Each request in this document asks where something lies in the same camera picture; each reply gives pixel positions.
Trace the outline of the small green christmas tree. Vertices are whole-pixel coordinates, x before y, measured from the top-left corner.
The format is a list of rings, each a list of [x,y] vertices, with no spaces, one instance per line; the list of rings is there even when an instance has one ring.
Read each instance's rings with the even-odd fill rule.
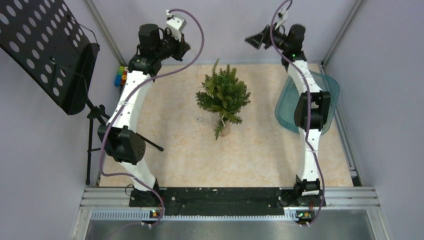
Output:
[[[241,110],[251,103],[251,92],[246,83],[237,77],[237,69],[230,64],[221,68],[219,63],[217,59],[211,73],[204,76],[202,90],[195,93],[196,105],[217,116],[213,127],[215,140],[228,135],[232,125],[243,122]]]

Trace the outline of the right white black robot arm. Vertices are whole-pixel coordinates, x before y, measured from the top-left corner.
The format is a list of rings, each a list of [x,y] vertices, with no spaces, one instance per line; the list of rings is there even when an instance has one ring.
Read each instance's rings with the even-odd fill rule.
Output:
[[[302,157],[299,173],[295,176],[292,193],[282,197],[286,205],[322,207],[325,203],[325,183],[318,162],[319,141],[328,121],[331,93],[316,83],[303,51],[306,28],[293,24],[288,33],[281,33],[277,24],[267,25],[257,34],[244,40],[256,49],[274,47],[281,54],[281,64],[292,78],[298,92],[293,113],[299,130]]]

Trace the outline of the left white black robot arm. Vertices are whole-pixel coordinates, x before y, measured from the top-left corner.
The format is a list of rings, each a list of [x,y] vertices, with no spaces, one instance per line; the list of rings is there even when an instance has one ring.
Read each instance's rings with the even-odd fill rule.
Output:
[[[162,61],[168,58],[182,61],[191,48],[185,41],[184,27],[180,20],[167,23],[164,29],[153,23],[139,27],[139,44],[127,65],[126,81],[115,111],[97,131],[105,140],[105,153],[125,169],[125,174],[132,178],[134,191],[149,207],[160,202],[161,194],[155,190],[157,179],[145,160],[147,140],[138,134],[137,122]]]

